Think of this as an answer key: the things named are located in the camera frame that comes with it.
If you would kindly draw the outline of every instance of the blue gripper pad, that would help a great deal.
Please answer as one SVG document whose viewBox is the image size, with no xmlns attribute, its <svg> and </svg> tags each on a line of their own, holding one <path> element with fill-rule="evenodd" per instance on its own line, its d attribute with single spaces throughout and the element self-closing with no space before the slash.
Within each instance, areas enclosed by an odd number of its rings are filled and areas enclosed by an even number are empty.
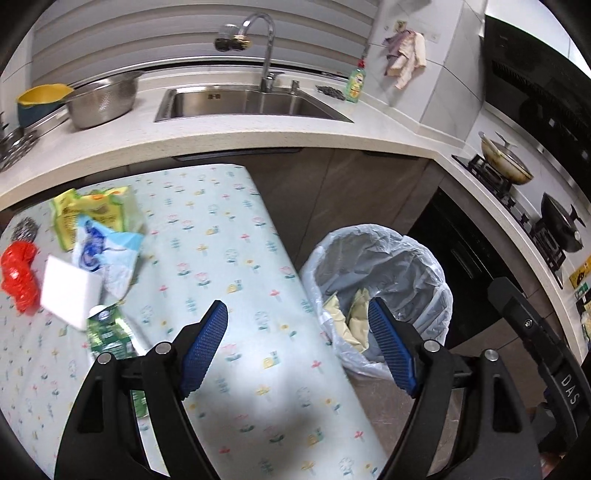
<svg viewBox="0 0 591 480">
<path fill-rule="evenodd" d="M 398 388 L 415 398 L 421 387 L 423 363 L 417 347 L 423 340 L 415 328 L 394 318 L 385 302 L 375 297 L 368 306 L 369 327 Z"/>
<path fill-rule="evenodd" d="M 200 328 L 195 341 L 183 357 L 180 382 L 183 398 L 187 398 L 191 392 L 201 386 L 217 347 L 228 328 L 228 308 L 221 301 L 214 301 L 196 326 Z"/>
</svg>

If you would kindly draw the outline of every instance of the white plastic bag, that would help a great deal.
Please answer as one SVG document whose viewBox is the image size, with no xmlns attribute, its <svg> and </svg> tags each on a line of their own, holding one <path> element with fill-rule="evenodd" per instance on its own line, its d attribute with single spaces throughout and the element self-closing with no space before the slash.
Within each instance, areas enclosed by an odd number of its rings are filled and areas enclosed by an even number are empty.
<svg viewBox="0 0 591 480">
<path fill-rule="evenodd" d="M 322 306 L 335 291 L 347 312 L 357 289 L 365 287 L 371 297 L 382 297 L 396 319 L 412 323 L 423 339 L 445 343 L 452 292 L 433 254 L 408 236 L 373 224 L 341 228 L 316 246 L 300 278 L 335 354 L 348 370 L 392 380 L 385 363 L 371 362 L 336 333 Z"/>
</svg>

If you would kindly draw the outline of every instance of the faucet head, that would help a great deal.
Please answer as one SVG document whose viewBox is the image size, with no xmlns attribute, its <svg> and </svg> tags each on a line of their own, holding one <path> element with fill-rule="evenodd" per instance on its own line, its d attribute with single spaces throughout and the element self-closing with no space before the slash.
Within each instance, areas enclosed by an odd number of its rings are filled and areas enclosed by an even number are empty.
<svg viewBox="0 0 591 480">
<path fill-rule="evenodd" d="M 236 25 L 226 24 L 220 27 L 213 45 L 217 51 L 242 51 L 252 45 L 252 41 L 246 35 L 239 35 Z"/>
</svg>

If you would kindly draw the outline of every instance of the white sponge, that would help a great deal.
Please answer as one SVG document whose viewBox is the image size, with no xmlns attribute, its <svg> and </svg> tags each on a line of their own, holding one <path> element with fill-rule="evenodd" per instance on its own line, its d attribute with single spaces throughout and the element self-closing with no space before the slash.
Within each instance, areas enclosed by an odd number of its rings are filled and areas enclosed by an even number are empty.
<svg viewBox="0 0 591 480">
<path fill-rule="evenodd" d="M 79 330 L 86 330 L 90 309 L 100 300 L 103 278 L 48 255 L 41 305 Z"/>
</svg>

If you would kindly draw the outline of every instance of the red plastic bag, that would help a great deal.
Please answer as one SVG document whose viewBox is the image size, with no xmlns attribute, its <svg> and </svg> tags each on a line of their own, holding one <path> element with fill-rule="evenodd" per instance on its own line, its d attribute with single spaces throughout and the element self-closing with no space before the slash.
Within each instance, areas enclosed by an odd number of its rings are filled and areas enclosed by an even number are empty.
<svg viewBox="0 0 591 480">
<path fill-rule="evenodd" d="M 2 289 L 11 297 L 21 313 L 38 306 L 39 288 L 31 271 L 37 247 L 31 242 L 11 243 L 0 258 Z"/>
</svg>

